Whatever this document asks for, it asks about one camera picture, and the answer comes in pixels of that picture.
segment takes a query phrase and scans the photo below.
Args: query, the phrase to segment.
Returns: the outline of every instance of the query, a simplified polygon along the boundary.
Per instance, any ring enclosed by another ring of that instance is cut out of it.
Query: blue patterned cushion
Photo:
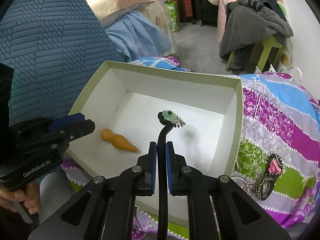
[[[105,60],[123,61],[85,0],[14,0],[0,22],[11,124],[68,115]]]

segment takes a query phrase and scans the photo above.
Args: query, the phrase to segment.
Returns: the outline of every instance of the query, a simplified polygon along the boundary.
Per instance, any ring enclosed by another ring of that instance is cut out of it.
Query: orange figurine
[[[104,129],[101,132],[101,139],[105,142],[111,142],[112,145],[119,150],[131,151],[134,153],[138,151],[137,147],[129,143],[124,136],[121,134],[113,134],[110,129]]]

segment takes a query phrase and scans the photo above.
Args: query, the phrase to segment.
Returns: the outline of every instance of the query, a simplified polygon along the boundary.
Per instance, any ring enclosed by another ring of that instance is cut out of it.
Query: pink quilt
[[[226,26],[226,5],[236,0],[219,0],[219,11],[218,11],[218,26],[217,26],[217,41],[221,42],[224,33],[224,27]]]

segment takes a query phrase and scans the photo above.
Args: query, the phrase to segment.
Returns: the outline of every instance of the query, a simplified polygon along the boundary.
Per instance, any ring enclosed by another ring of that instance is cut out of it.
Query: gray carpet
[[[217,43],[217,27],[180,23],[180,30],[174,33],[177,52],[173,56],[181,63],[181,67],[199,73],[239,75],[241,70],[225,71],[226,61],[219,57]]]

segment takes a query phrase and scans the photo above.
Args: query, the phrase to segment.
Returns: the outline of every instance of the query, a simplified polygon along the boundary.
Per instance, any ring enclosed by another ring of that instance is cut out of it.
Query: toothbrush
[[[186,123],[171,110],[158,113],[162,128],[157,142],[158,175],[159,175],[159,221],[157,240],[166,240],[168,231],[168,184],[166,166],[166,136],[173,127],[183,127]]]

